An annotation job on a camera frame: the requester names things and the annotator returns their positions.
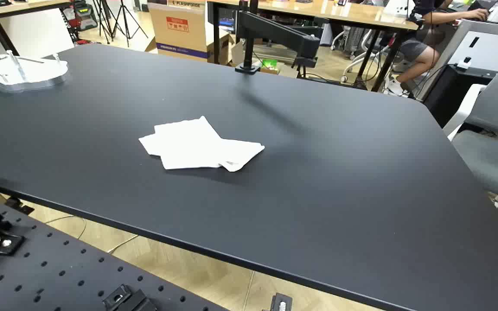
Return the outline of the white cloth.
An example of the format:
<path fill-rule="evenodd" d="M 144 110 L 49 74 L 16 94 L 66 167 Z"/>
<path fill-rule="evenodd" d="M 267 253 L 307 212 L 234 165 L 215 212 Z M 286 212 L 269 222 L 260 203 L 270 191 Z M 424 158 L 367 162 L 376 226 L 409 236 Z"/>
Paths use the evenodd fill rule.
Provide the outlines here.
<path fill-rule="evenodd" d="M 160 157 L 168 170 L 225 167 L 236 172 L 265 150 L 260 141 L 222 138 L 205 115 L 156 124 L 155 131 L 139 141 L 149 155 Z"/>

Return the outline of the cardboard box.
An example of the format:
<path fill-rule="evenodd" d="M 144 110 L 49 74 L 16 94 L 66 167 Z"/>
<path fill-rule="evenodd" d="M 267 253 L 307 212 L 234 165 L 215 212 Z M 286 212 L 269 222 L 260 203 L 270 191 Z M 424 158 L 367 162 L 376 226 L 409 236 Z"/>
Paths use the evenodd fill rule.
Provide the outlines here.
<path fill-rule="evenodd" d="M 206 0 L 163 0 L 149 3 L 156 48 L 163 55 L 206 62 L 213 46 Z"/>

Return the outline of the wooden desk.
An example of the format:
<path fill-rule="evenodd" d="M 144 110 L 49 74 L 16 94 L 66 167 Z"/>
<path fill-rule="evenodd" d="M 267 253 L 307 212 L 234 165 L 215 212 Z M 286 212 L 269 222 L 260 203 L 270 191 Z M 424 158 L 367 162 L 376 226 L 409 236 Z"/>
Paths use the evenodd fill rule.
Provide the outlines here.
<path fill-rule="evenodd" d="M 353 3 L 352 0 L 345 0 L 345 3 L 340 3 L 340 0 L 206 0 L 206 1 L 210 5 L 210 18 L 213 27 L 219 27 L 219 12 L 224 6 L 245 8 L 248 3 L 255 1 L 258 12 L 291 13 L 298 17 L 319 17 L 328 20 L 338 20 L 345 25 L 371 27 L 374 31 L 374 41 L 381 31 L 393 31 L 395 41 L 372 86 L 374 91 L 381 89 L 385 77 L 402 43 L 419 29 L 419 25 L 412 22 L 409 17 L 397 15 L 386 6 Z"/>

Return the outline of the black tripod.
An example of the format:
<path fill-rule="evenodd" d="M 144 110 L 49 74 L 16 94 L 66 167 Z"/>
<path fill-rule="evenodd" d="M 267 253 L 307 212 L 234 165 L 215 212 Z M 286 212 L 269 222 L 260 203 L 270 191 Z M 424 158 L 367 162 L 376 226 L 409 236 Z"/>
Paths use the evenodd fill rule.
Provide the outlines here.
<path fill-rule="evenodd" d="M 113 10 L 110 0 L 92 0 L 96 6 L 96 17 L 101 34 L 108 43 L 115 41 L 122 34 L 127 41 L 132 41 L 139 32 L 148 36 L 141 20 L 134 10 L 120 0 L 118 8 Z"/>

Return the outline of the seated person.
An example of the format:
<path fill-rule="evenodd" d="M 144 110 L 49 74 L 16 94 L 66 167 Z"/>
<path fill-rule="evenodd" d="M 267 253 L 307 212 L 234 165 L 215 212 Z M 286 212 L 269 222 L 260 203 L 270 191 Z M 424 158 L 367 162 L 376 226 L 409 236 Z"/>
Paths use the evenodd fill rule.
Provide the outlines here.
<path fill-rule="evenodd" d="M 416 6 L 411 18 L 419 25 L 445 25 L 459 24 L 466 18 L 487 20 L 490 12 L 487 8 L 474 10 L 450 10 L 454 0 L 414 0 Z M 440 58 L 440 51 L 431 46 L 423 34 L 416 34 L 400 44 L 402 55 L 411 62 L 411 65 L 386 81 L 385 91 L 388 94 L 407 96 L 405 86 L 433 69 Z"/>

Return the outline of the white board panel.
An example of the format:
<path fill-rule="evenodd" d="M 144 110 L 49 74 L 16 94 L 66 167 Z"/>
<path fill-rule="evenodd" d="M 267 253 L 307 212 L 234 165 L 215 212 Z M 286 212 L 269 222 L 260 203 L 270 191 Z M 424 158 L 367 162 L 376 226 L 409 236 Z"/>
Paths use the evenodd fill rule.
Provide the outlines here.
<path fill-rule="evenodd" d="M 25 56 L 47 56 L 75 46 L 59 8 L 2 17 L 0 22 Z"/>

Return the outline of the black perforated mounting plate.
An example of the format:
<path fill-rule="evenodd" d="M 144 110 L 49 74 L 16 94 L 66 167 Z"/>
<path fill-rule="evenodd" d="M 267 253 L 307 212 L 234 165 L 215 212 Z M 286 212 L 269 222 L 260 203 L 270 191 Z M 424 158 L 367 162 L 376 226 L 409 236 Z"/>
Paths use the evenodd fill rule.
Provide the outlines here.
<path fill-rule="evenodd" d="M 225 311 L 0 196 L 0 311 Z"/>

